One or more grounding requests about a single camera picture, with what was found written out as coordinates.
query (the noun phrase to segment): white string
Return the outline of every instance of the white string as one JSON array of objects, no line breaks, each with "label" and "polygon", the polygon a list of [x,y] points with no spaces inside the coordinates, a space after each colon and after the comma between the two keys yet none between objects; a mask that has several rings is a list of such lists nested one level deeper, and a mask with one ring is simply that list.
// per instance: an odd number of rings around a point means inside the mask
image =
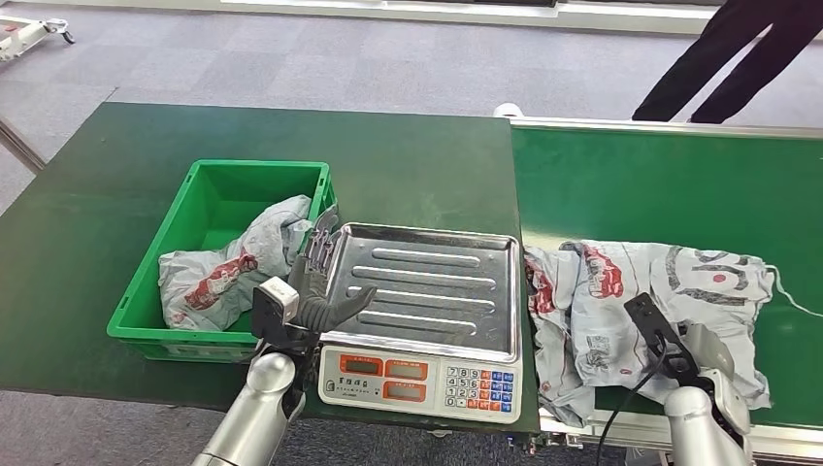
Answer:
[{"label": "white string", "polygon": [[788,291],[786,291],[786,288],[783,287],[783,282],[780,280],[780,271],[777,270],[777,267],[771,266],[771,267],[768,267],[768,269],[774,272],[774,278],[775,278],[774,284],[777,286],[777,291],[780,292],[783,296],[785,296],[786,299],[789,300],[789,303],[792,304],[792,306],[794,306],[795,308],[803,311],[804,313],[806,313],[810,316],[823,317],[823,315],[820,315],[818,313],[814,313],[814,312],[804,308],[803,306],[797,304],[797,301],[795,301],[795,298],[793,298],[792,295],[789,294]]}]

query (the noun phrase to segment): plastic bag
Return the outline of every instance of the plastic bag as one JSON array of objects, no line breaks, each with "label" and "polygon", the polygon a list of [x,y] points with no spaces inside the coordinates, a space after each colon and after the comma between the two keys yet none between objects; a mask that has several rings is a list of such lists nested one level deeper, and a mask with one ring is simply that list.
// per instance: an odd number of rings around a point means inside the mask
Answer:
[{"label": "plastic bag", "polygon": [[160,300],[169,328],[222,331],[251,308],[251,292],[284,277],[312,223],[312,202],[295,196],[266,209],[222,250],[174,251],[159,258]]},{"label": "plastic bag", "polygon": [[535,365],[541,405],[562,422],[583,427],[594,412],[594,388],[584,386],[572,352],[572,297],[579,257],[526,247],[529,315],[535,323]]},{"label": "plastic bag", "polygon": [[[769,407],[769,384],[754,367],[754,321],[772,299],[774,276],[758,257],[651,243],[580,241],[572,305],[575,364],[590,386],[634,387],[648,368],[645,340],[623,305],[648,292],[671,323],[716,333],[735,358],[734,385],[750,409]],[[677,383],[654,377],[640,394],[662,403]]]}]

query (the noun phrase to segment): keypad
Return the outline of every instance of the keypad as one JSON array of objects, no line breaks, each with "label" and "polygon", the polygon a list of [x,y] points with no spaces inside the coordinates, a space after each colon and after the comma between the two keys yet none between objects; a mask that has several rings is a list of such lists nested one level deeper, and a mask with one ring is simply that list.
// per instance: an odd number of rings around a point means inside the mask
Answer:
[{"label": "keypad", "polygon": [[514,373],[447,367],[445,405],[451,408],[511,413]]}]

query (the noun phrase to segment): stainless steel tray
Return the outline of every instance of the stainless steel tray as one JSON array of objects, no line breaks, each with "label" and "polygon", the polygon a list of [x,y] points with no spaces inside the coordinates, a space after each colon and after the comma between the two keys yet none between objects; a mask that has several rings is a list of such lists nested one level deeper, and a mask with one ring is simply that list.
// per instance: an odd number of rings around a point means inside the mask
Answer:
[{"label": "stainless steel tray", "polygon": [[378,294],[322,340],[512,362],[520,270],[512,237],[348,223],[329,265],[329,301],[368,284]]}]

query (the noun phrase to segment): gray carpet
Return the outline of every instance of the gray carpet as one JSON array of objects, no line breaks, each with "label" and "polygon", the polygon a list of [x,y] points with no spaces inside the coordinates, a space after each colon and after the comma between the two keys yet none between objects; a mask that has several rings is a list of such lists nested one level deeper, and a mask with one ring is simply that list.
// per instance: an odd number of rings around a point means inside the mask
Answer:
[{"label": "gray carpet", "polygon": [[[0,112],[51,158],[101,102],[158,102],[445,115],[628,118],[686,37],[330,17],[8,4],[4,15],[69,20],[0,64]],[[823,47],[799,57],[730,124],[823,126]],[[686,120],[700,97],[678,117]],[[0,213],[32,176],[0,150]],[[0,392],[0,465],[185,465],[222,415]],[[610,449],[617,464],[620,450]],[[503,438],[304,421],[278,464],[593,464],[593,449],[530,458]]]}]

